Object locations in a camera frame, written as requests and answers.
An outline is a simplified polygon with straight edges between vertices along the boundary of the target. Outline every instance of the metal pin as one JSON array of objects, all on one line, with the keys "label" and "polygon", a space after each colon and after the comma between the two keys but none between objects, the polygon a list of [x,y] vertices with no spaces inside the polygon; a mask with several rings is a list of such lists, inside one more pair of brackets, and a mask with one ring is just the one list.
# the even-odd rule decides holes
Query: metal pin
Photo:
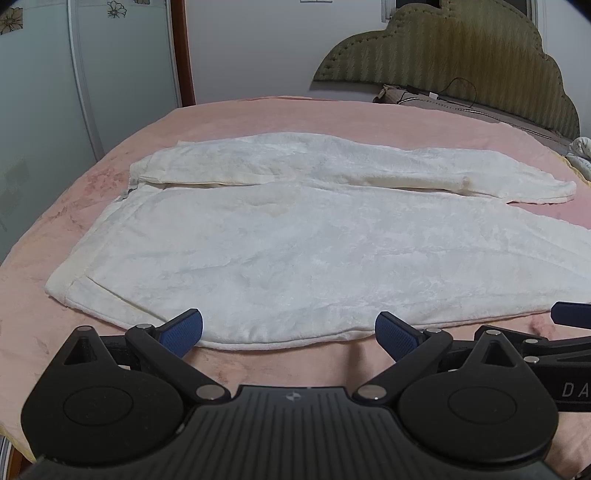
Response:
[{"label": "metal pin", "polygon": [[196,394],[199,398],[204,400],[217,400],[222,398],[226,391],[219,385],[202,385],[196,390]]},{"label": "metal pin", "polygon": [[364,385],[357,390],[357,394],[366,400],[379,400],[380,398],[384,398],[386,393],[388,392],[386,392],[384,387],[372,384]]}]

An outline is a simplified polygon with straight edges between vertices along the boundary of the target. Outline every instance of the floral decal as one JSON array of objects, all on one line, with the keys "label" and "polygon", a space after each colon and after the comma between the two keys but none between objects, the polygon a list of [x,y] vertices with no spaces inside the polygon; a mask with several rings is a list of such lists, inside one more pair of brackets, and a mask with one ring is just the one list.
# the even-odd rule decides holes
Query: floral decal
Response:
[{"label": "floral decal", "polygon": [[22,8],[8,8],[0,14],[0,35],[22,28]]},{"label": "floral decal", "polygon": [[107,7],[107,15],[111,18],[124,17],[127,13],[127,9],[115,0],[107,2]]}]

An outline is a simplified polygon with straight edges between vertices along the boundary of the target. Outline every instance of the sliding wardrobe door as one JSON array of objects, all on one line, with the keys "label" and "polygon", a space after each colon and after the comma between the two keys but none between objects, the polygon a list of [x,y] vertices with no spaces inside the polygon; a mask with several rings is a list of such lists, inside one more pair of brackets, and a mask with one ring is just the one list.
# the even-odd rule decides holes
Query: sliding wardrobe door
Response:
[{"label": "sliding wardrobe door", "polygon": [[66,0],[0,16],[0,262],[95,163],[70,56]]},{"label": "sliding wardrobe door", "polygon": [[77,52],[104,152],[179,105],[164,0],[70,0]]}]

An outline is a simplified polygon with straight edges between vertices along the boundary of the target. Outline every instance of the pink blanket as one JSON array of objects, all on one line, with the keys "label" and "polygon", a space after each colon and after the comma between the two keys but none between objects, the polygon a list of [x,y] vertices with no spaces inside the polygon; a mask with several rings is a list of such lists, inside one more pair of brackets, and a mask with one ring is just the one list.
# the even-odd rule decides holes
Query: pink blanket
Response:
[{"label": "pink blanket", "polygon": [[[0,267],[0,434],[33,456],[20,428],[28,393],[65,338],[78,325],[101,335],[120,333],[50,299],[43,288],[100,212],[126,187],[129,165],[178,140],[203,141],[274,131],[335,135],[399,148],[450,147],[497,150],[575,180],[577,195],[560,205],[521,205],[534,213],[591,229],[591,189],[553,152],[505,124],[489,124],[453,113],[399,105],[270,98],[237,100],[176,110],[113,149],[81,176],[13,247]],[[547,314],[504,320],[496,325],[551,339],[585,335],[557,327]],[[450,329],[470,339],[474,326]],[[240,383],[266,385],[345,385],[367,381],[392,361],[374,338],[275,352],[221,352],[193,349],[192,365],[235,391]],[[548,462],[569,478],[591,463],[591,414],[561,414]]]}]

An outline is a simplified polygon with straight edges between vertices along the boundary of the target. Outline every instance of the upholstered headboard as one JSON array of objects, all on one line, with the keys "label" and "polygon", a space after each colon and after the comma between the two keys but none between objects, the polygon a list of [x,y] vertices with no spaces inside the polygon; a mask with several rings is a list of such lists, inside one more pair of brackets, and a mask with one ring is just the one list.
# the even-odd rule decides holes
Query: upholstered headboard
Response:
[{"label": "upholstered headboard", "polygon": [[[468,82],[452,82],[457,77]],[[340,42],[314,80],[445,89],[565,137],[579,136],[579,117],[558,65],[542,50],[535,25],[502,0],[405,5],[385,30]]]}]

